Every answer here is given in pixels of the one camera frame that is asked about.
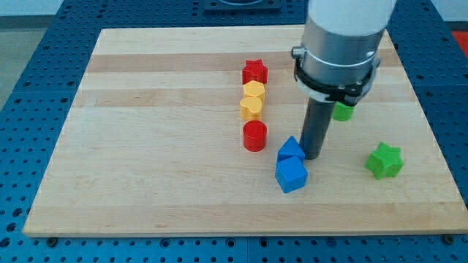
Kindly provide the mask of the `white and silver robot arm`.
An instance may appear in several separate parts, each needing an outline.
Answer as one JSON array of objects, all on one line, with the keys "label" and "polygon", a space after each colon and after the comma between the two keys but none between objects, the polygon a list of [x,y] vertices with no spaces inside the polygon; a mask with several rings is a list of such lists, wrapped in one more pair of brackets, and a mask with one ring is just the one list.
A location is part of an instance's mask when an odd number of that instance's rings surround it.
[{"label": "white and silver robot arm", "polygon": [[356,105],[380,65],[377,48],[394,0],[310,0],[301,44],[291,50],[298,87],[311,99]]}]

